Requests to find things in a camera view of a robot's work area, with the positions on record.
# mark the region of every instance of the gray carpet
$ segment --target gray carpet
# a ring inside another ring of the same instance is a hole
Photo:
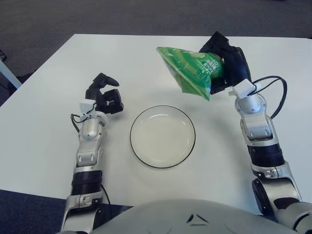
[[[16,76],[75,33],[312,37],[311,0],[0,0],[0,49]],[[0,83],[7,81],[0,77]],[[0,105],[7,99],[0,87]]]

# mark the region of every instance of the wire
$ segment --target wire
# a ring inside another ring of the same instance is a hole
[[[76,123],[75,123],[75,119],[74,119],[75,116],[76,116],[76,117],[80,117],[80,116],[78,116],[78,115],[70,114],[70,119],[71,119],[71,121],[72,121],[72,124],[73,124],[74,128],[75,128],[76,131],[79,133],[79,128],[77,127],[77,125],[76,125]]]
[[[111,204],[111,201],[109,200],[108,194],[107,194],[107,192],[106,192],[106,190],[104,189],[104,186],[103,186],[102,184],[101,184],[101,187],[102,187],[102,190],[104,191],[105,196],[106,196],[106,198],[107,198],[108,205],[109,205],[109,215],[110,215],[110,219],[112,219],[113,216],[112,216],[112,204]]]
[[[3,84],[0,84],[0,86],[3,88],[3,89],[6,89],[6,90],[9,90],[7,87],[5,87]]]
[[[269,83],[267,86],[265,86],[264,88],[260,89],[260,90],[256,90],[256,92],[251,92],[250,95],[254,95],[254,94],[257,94],[263,90],[265,90],[266,88],[268,88],[270,85],[272,85],[273,83],[275,83],[276,81],[280,80],[283,84],[283,96],[282,96],[282,99],[277,107],[277,109],[274,111],[274,113],[271,115],[271,119],[275,118],[277,116],[277,114],[281,111],[283,105],[284,105],[284,102],[286,100],[286,95],[287,95],[287,82],[282,78],[282,77],[279,77],[279,76],[268,76],[268,77],[263,77],[263,78],[260,78],[260,79],[257,79],[256,81],[253,82],[253,84],[256,84],[260,81],[263,81],[265,79],[272,79],[272,78],[276,78],[275,80],[273,80],[271,83]]]
[[[86,114],[88,114],[88,113],[90,113],[91,111],[93,111],[95,105],[96,105],[96,103],[93,103],[92,109],[91,109],[90,111],[88,111]],[[85,118],[84,120],[82,120],[82,121],[76,121],[74,117],[80,118],[80,116],[79,116],[79,115],[70,114],[70,119],[71,119],[71,121],[72,121],[72,124],[73,124],[74,128],[76,129],[76,131],[79,133],[79,128],[78,128],[78,126],[76,125],[76,123],[82,123],[82,122],[86,121],[87,119],[89,119],[90,117],[86,117],[86,118]]]

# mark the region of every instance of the green snack bag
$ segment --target green snack bag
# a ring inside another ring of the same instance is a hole
[[[171,47],[158,47],[157,51],[183,93],[200,95],[209,100],[211,80],[223,74],[220,57]]]

